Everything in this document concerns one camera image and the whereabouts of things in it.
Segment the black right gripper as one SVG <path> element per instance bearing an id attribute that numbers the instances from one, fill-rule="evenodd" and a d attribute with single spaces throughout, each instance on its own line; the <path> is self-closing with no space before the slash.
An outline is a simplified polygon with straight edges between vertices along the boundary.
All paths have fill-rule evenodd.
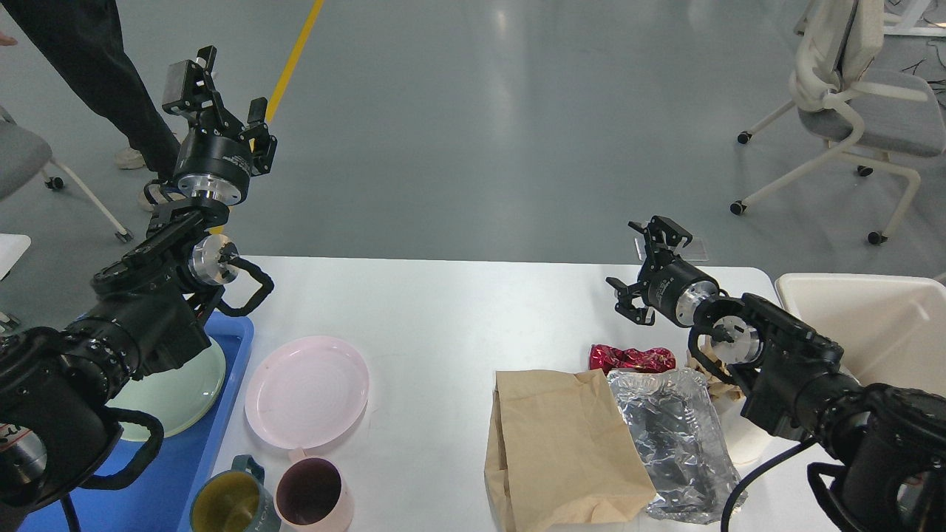
<path id="1" fill-rule="evenodd" d="M 606 277 L 617 302 L 614 310 L 634 324 L 653 326 L 655 307 L 680 327 L 695 324 L 698 307 L 720 294 L 717 281 L 685 260 L 677 260 L 678 247 L 686 247 L 693 235 L 668 216 L 652 216 L 649 222 L 627 224 L 643 236 L 644 259 L 639 281 L 628 286 L 618 277 Z"/>

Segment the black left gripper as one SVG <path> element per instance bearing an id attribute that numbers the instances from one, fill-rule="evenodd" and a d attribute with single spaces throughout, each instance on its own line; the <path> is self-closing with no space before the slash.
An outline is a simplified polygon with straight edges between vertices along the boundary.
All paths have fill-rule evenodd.
<path id="1" fill-rule="evenodd" d="M 251 127 L 239 132 L 239 121 L 226 110 L 215 87 L 216 56 L 217 48 L 206 45 L 196 58 L 169 65 L 162 109 L 185 118 L 191 130 L 180 145 L 176 188 L 186 197 L 234 206 L 247 199 L 251 178 L 271 171 L 278 140 L 264 124 L 269 105 L 265 97 L 250 102 Z"/>

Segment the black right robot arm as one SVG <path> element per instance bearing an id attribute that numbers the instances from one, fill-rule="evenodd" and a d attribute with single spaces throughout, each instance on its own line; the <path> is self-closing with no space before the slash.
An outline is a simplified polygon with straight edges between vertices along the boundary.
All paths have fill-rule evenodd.
<path id="1" fill-rule="evenodd" d="M 886 383 L 862 385 L 842 371 L 843 348 L 757 294 L 730 296 L 677 253 L 693 237 L 666 216 L 629 222 L 645 258 L 632 285 L 608 277 L 615 309 L 635 324 L 661 314 L 689 330 L 688 351 L 700 366 L 746 394 L 742 417 L 795 441 L 729 496 L 731 509 L 764 472 L 813 445 L 834 464 L 811 463 L 817 504 L 841 531 L 942 531 L 945 401 Z"/>

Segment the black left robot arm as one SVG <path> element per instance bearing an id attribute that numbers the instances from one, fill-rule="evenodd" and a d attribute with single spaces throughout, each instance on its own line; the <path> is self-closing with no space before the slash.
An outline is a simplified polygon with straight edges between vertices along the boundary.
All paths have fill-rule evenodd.
<path id="1" fill-rule="evenodd" d="M 210 339 L 215 310 L 247 316 L 273 292 L 260 266 L 215 228 L 269 173 L 277 139 L 267 98 L 246 121 L 226 110 L 213 68 L 217 48 L 170 65 L 163 111 L 184 117 L 173 182 L 185 199 L 156 206 L 146 239 L 92 277 L 98 303 L 64 330 L 34 327 L 2 339 L 2 519 L 60 502 L 80 525 L 76 488 L 120 491 L 159 454 L 154 415 L 109 406 L 129 381 L 185 366 Z"/>

